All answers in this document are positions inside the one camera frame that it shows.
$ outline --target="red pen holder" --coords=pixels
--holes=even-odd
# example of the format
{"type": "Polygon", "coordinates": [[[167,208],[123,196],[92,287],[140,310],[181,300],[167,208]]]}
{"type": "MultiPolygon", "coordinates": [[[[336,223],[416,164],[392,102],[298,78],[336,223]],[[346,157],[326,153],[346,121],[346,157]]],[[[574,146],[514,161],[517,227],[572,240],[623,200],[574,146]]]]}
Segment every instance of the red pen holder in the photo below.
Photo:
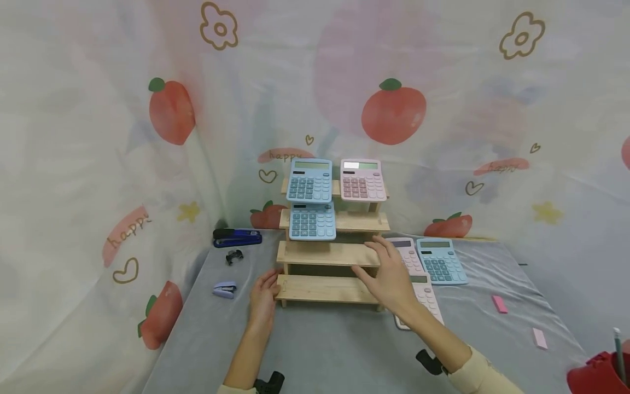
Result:
{"type": "MultiPolygon", "coordinates": [[[[630,354],[623,353],[626,376],[630,377],[630,354]]],[[[601,352],[584,367],[573,368],[566,374],[573,394],[630,394],[617,375],[617,353],[601,352]]]]}

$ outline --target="calculator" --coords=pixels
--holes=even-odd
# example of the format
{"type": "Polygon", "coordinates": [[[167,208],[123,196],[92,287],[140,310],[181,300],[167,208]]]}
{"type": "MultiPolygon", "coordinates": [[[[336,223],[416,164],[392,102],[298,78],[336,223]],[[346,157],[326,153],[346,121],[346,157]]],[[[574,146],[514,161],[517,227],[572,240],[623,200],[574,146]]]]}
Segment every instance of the calculator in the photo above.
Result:
{"type": "Polygon", "coordinates": [[[333,162],[325,159],[291,160],[287,200],[323,204],[333,200],[333,162]]]}
{"type": "MultiPolygon", "coordinates": [[[[444,324],[442,312],[440,312],[440,307],[437,304],[437,299],[435,298],[435,293],[433,292],[429,275],[425,273],[412,276],[411,284],[413,285],[414,293],[416,293],[416,299],[422,305],[426,306],[429,312],[431,312],[440,323],[444,324]]],[[[398,328],[401,330],[411,330],[402,320],[398,318],[398,316],[395,315],[394,318],[398,328]]]]}
{"type": "Polygon", "coordinates": [[[292,204],[289,239],[292,241],[332,241],[337,237],[335,208],[328,204],[292,204]]]}
{"type": "Polygon", "coordinates": [[[420,263],[418,254],[416,253],[416,245],[411,238],[388,238],[403,258],[404,264],[407,266],[409,275],[424,275],[425,270],[420,263]]]}
{"type": "Polygon", "coordinates": [[[344,201],[386,201],[381,162],[372,159],[341,161],[341,199],[344,201]]]}
{"type": "Polygon", "coordinates": [[[448,238],[420,238],[416,241],[420,260],[431,281],[437,285],[467,284],[468,278],[462,263],[455,254],[453,242],[448,238]]]}

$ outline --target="sleeve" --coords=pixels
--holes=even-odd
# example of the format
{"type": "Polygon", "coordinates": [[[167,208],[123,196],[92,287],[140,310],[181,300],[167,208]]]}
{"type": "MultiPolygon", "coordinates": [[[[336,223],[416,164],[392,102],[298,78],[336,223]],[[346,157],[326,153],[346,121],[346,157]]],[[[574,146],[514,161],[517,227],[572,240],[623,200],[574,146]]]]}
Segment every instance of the sleeve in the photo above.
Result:
{"type": "Polygon", "coordinates": [[[241,390],[240,388],[231,388],[221,385],[217,394],[256,394],[256,389],[250,388],[249,390],[241,390]]]}
{"type": "Polygon", "coordinates": [[[508,378],[499,373],[477,350],[458,371],[449,375],[450,382],[462,394],[523,394],[508,378]]]}

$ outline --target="fabric backdrop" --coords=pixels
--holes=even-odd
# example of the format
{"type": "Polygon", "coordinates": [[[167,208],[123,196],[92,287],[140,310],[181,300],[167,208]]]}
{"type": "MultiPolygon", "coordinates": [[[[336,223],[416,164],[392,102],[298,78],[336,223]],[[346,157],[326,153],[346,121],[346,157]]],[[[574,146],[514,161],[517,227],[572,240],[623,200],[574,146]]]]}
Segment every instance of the fabric backdrop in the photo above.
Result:
{"type": "Polygon", "coordinates": [[[139,392],[212,228],[277,228],[293,157],[380,159],[393,230],[498,238],[609,350],[629,5],[3,2],[0,391],[139,392]]]}

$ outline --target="gray tablecloth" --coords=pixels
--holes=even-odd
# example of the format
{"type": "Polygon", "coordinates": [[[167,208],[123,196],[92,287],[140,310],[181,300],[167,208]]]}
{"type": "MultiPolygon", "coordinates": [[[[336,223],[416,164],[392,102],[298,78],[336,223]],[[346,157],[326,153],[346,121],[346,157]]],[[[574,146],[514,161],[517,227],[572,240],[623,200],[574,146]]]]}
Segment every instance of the gray tablecloth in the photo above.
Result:
{"type": "MultiPolygon", "coordinates": [[[[245,259],[232,267],[226,249],[210,249],[143,393],[216,391],[246,324],[251,285],[274,266],[284,234],[265,231],[263,237],[261,245],[240,247],[245,259]],[[235,299],[212,294],[222,281],[237,282],[235,299]]],[[[524,392],[569,393],[566,372],[587,357],[517,262],[499,242],[454,245],[470,283],[434,286],[445,324],[524,392]],[[503,297],[509,314],[496,311],[494,294],[503,297]],[[536,347],[532,327],[545,333],[548,350],[536,347]]],[[[282,392],[289,394],[456,393],[444,375],[430,375],[415,360],[424,348],[415,334],[396,328],[388,311],[289,302],[286,309],[278,304],[260,377],[282,372],[282,392]]]]}

